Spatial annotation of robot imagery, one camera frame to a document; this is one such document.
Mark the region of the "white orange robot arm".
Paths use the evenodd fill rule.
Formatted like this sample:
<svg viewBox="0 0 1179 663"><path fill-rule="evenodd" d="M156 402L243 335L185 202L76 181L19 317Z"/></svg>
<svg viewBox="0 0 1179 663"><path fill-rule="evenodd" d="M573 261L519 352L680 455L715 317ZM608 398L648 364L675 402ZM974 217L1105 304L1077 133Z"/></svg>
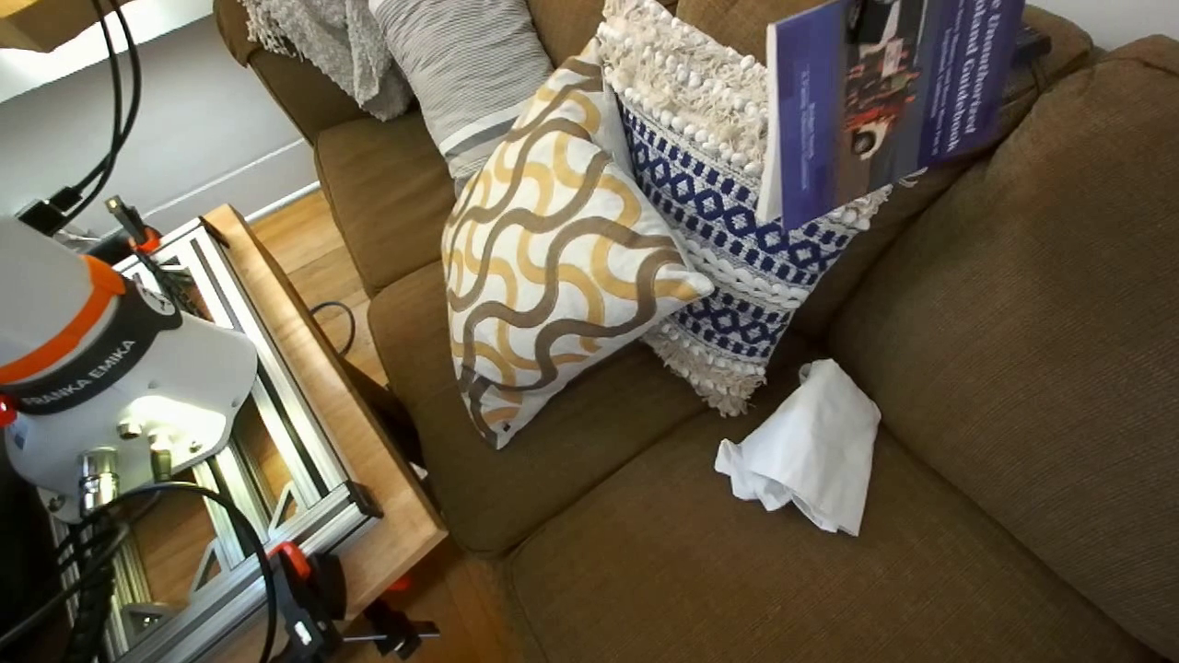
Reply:
<svg viewBox="0 0 1179 663"><path fill-rule="evenodd" d="M2 446L33 486L82 497L97 464L116 488L187 470L223 450L254 371L239 332L23 220L0 223Z"/></svg>

